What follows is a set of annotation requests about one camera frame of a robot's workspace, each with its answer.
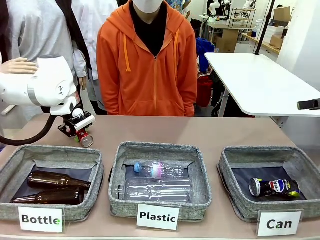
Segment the red bag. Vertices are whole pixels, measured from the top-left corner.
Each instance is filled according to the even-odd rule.
[[[208,107],[211,99],[211,88],[213,82],[209,76],[201,76],[198,78],[198,90],[196,95],[196,104],[199,107]]]

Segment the black stand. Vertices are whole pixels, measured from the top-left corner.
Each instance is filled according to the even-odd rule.
[[[268,28],[268,24],[269,24],[269,21],[270,21],[270,19],[271,19],[272,11],[274,10],[275,1],[276,1],[276,0],[272,0],[272,2],[271,2],[271,6],[270,6],[270,9],[269,9],[269,13],[268,13],[268,15],[266,16],[266,20],[265,20],[265,24],[264,24],[263,31],[262,31],[262,34],[261,34],[261,38],[260,38],[258,47],[256,48],[256,51],[255,51],[255,53],[254,53],[255,55],[259,55],[259,52],[260,52],[262,43],[263,43],[264,38],[265,38],[265,35],[266,35],[266,31],[267,31],[267,28]]]

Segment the label sign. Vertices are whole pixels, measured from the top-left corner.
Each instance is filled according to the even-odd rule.
[[[62,233],[62,209],[19,207],[21,230]]]
[[[177,230],[179,208],[139,204],[136,225],[139,227]]]
[[[302,211],[261,212],[258,237],[297,234]]]

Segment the red can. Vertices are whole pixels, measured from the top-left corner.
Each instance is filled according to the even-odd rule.
[[[77,131],[75,134],[78,137],[82,147],[89,148],[92,144],[94,144],[94,138],[89,135],[84,128]]]

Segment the hood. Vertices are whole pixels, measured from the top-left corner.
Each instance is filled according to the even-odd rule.
[[[128,38],[134,40],[137,34],[135,32],[134,23],[129,9],[129,4],[131,1],[132,0],[128,1],[125,5],[115,10],[107,19],[107,21],[113,24],[123,34],[128,36]],[[175,35],[185,20],[185,17],[177,10],[174,10],[172,7],[170,7],[166,1],[163,2],[167,6],[166,29],[172,32],[172,35]]]

